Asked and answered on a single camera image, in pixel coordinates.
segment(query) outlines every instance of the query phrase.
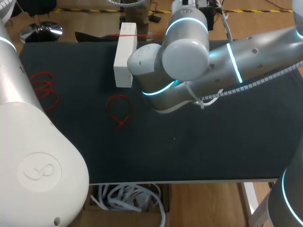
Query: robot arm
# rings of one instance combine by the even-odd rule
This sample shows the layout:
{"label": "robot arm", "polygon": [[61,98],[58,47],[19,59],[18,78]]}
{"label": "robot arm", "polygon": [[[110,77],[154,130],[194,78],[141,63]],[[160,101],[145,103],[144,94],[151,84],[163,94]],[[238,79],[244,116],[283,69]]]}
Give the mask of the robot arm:
{"label": "robot arm", "polygon": [[139,48],[128,60],[129,70],[154,109],[169,113],[195,97],[303,60],[302,9],[302,1],[294,0],[296,27],[252,35],[211,52],[203,14],[193,7],[179,9],[162,46]]}
{"label": "robot arm", "polygon": [[17,0],[0,0],[0,18],[5,24],[13,13]]}
{"label": "robot arm", "polygon": [[43,112],[0,20],[0,226],[65,227],[81,210],[89,174]]}

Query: screw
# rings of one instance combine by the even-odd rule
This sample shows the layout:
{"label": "screw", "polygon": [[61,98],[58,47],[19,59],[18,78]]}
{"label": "screw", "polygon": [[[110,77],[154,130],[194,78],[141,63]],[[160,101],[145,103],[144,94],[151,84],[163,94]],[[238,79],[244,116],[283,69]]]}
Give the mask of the screw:
{"label": "screw", "polygon": [[21,70],[21,72],[25,73],[24,68],[22,68],[21,66],[20,66],[20,70]]}

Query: chair base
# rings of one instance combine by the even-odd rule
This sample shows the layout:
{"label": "chair base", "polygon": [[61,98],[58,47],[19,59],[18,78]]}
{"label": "chair base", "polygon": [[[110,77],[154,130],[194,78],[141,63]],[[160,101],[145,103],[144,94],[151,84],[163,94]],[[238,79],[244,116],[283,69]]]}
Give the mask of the chair base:
{"label": "chair base", "polygon": [[41,26],[31,24],[20,33],[22,43],[53,42],[63,35],[62,27],[51,21],[41,22]]}

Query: red zip tie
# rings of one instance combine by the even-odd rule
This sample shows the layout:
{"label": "red zip tie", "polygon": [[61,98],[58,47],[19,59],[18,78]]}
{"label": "red zip tie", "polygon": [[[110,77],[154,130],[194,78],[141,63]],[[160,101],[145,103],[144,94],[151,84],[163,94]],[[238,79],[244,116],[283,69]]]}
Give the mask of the red zip tie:
{"label": "red zip tie", "polygon": [[[55,101],[55,103],[52,106],[49,106],[49,107],[45,108],[44,109],[45,112],[53,109],[58,104],[58,102],[59,102],[59,96],[58,96],[57,92],[55,92],[54,90],[51,90],[51,89],[45,89],[45,90],[39,90],[39,91],[37,91],[36,95],[38,95],[40,92],[47,92],[47,94],[54,93],[56,95],[56,101]],[[42,95],[42,96],[38,97],[38,99],[41,99],[41,98],[44,98],[44,97],[46,97],[46,96]]]}
{"label": "red zip tie", "polygon": [[[110,113],[110,111],[108,110],[108,103],[109,103],[110,101],[112,101],[113,99],[115,99],[115,98],[123,98],[123,99],[126,99],[126,100],[128,101],[128,103],[129,103],[129,113],[128,113],[127,117],[126,117],[123,121],[120,121],[119,119],[117,119],[117,118],[116,118],[115,116],[113,116],[113,115]],[[109,115],[115,122],[118,122],[118,123],[119,123],[119,125],[117,126],[117,129],[119,129],[119,128],[121,128],[121,127],[125,124],[125,122],[127,122],[127,120],[129,119],[129,117],[130,117],[130,115],[131,115],[131,112],[132,112],[132,103],[131,103],[131,100],[130,100],[128,97],[124,96],[124,95],[115,95],[115,96],[111,96],[111,97],[107,100],[107,102],[106,102],[106,112],[108,113],[108,115]]]}
{"label": "red zip tie", "polygon": [[[50,81],[47,81],[47,80],[36,80],[36,81],[32,81],[33,79],[37,78],[38,76],[41,76],[41,75],[47,75],[50,77]],[[50,93],[54,93],[56,95],[56,101],[55,103],[50,106],[50,107],[47,107],[44,109],[44,111],[49,111],[51,109],[53,109],[59,102],[59,96],[58,96],[58,93],[55,92],[54,90],[52,90],[52,83],[53,83],[53,75],[50,73],[50,72],[39,72],[39,73],[36,73],[34,74],[33,76],[31,76],[29,78],[29,81],[32,85],[32,87],[34,87],[36,84],[44,84],[43,86],[41,87],[37,87],[37,88],[34,88],[34,92],[37,96],[37,98],[40,100],[42,98],[46,98],[50,95]]]}

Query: black table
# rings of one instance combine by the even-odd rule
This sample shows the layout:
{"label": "black table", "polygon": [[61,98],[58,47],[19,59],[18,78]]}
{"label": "black table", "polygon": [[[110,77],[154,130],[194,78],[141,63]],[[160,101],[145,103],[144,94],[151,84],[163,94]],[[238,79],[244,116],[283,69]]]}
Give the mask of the black table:
{"label": "black table", "polygon": [[[53,73],[59,104],[47,115],[83,155],[90,183],[251,181],[283,173],[303,131],[303,80],[297,70],[219,98],[204,110],[187,104],[160,114],[136,83],[116,88],[116,45],[29,43],[20,55],[28,76]],[[105,111],[115,94],[133,104],[119,130]]]}

